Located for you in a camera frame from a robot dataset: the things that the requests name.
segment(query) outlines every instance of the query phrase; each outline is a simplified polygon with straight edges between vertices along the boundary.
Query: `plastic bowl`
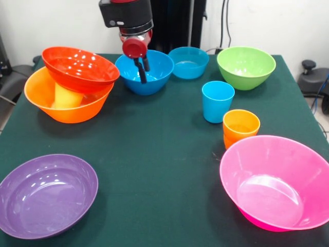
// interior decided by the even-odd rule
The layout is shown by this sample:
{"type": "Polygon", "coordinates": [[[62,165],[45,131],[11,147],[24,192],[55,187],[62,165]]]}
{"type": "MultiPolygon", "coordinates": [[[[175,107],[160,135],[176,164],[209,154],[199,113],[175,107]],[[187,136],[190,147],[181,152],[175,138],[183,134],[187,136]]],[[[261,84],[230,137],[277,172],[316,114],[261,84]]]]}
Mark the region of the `plastic bowl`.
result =
{"type": "Polygon", "coordinates": [[[242,139],[223,155],[220,177],[242,214],[262,229],[306,230],[329,221],[329,164],[294,140],[242,139]]]}
{"type": "Polygon", "coordinates": [[[120,76],[109,60],[77,48],[50,47],[42,52],[42,59],[59,85],[83,94],[104,90],[120,76]]]}
{"type": "Polygon", "coordinates": [[[0,184],[0,228],[21,239],[58,235],[89,210],[98,178],[86,161],[66,154],[34,158],[0,184]]]}
{"type": "Polygon", "coordinates": [[[168,82],[174,69],[172,59],[159,51],[149,50],[147,57],[150,64],[150,71],[146,72],[147,83],[140,82],[138,69],[134,60],[122,55],[115,65],[119,68],[124,84],[135,94],[151,95],[157,93],[168,82]]]}
{"type": "Polygon", "coordinates": [[[275,70],[274,58],[252,47],[230,47],[217,56],[222,76],[238,90],[251,90],[262,84],[275,70]]]}
{"type": "Polygon", "coordinates": [[[84,95],[81,106],[70,109],[55,109],[55,80],[50,76],[46,67],[33,73],[27,80],[24,93],[26,98],[53,119],[66,124],[76,124],[96,116],[114,84],[94,94],[84,95]]]}
{"type": "Polygon", "coordinates": [[[209,55],[195,47],[176,48],[169,53],[169,57],[175,63],[174,75],[188,80],[202,76],[209,63],[209,55]]]}

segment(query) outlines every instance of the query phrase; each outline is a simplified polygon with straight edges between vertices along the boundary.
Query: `blue cup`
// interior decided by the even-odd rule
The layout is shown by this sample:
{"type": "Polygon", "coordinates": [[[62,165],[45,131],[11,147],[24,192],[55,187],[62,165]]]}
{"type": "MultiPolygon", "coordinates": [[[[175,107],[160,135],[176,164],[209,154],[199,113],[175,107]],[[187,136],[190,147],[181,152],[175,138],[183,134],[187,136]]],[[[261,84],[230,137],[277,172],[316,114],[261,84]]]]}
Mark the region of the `blue cup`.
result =
{"type": "Polygon", "coordinates": [[[147,83],[142,84],[138,68],[134,60],[126,55],[119,57],[115,63],[126,87],[138,95],[151,95],[157,93],[168,82],[174,69],[173,60],[166,54],[148,50],[150,71],[146,72],[147,83]]]}
{"type": "Polygon", "coordinates": [[[182,79],[195,79],[205,72],[209,55],[195,47],[180,47],[172,50],[169,57],[175,63],[173,74],[182,79]]]}
{"type": "Polygon", "coordinates": [[[235,90],[223,81],[210,81],[202,87],[204,118],[212,124],[223,122],[230,109],[235,90]]]}

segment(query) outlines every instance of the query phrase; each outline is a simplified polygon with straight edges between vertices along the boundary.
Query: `dark green table surface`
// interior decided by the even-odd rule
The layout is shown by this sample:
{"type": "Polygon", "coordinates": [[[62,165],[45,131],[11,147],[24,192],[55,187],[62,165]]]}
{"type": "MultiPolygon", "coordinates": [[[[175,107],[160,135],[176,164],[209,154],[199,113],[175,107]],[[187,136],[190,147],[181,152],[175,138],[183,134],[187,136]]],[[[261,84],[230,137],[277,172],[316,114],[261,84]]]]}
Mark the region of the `dark green table surface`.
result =
{"type": "MultiPolygon", "coordinates": [[[[282,57],[275,60],[269,79],[236,92],[231,108],[256,113],[259,134],[292,138],[329,160],[329,145],[297,84],[282,57]]],[[[77,125],[52,120],[22,95],[0,136],[0,178],[34,157],[67,153],[94,167],[99,191],[87,215],[67,232],[37,241],[0,233],[0,246],[329,246],[329,224],[267,232],[230,201],[218,176],[222,125],[202,116],[201,86],[210,80],[222,80],[215,56],[201,78],[172,76],[149,97],[134,95],[118,80],[99,115],[77,125]]]]}

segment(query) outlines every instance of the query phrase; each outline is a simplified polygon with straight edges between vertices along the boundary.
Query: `purple bowl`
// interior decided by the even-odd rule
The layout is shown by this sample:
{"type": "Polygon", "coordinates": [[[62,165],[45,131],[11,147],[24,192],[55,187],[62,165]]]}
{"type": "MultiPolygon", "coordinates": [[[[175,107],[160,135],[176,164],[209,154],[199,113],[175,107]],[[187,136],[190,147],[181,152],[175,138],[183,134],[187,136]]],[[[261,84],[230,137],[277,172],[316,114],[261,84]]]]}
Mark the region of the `purple bowl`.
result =
{"type": "Polygon", "coordinates": [[[34,158],[0,184],[0,228],[22,239],[57,235],[84,216],[97,190],[97,175],[86,161],[66,154],[34,158]]]}

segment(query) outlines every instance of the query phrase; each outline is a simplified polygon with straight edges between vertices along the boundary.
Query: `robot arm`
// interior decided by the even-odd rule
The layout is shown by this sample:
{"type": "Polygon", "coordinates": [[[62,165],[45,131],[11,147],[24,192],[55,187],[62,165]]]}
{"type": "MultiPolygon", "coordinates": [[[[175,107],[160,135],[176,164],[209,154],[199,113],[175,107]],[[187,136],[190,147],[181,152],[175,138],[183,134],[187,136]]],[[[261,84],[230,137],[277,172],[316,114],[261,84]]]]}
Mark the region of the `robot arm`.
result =
{"type": "Polygon", "coordinates": [[[145,71],[150,70],[147,51],[153,28],[150,0],[101,0],[99,7],[106,27],[119,27],[123,53],[134,59],[141,82],[146,83],[145,71]]]}

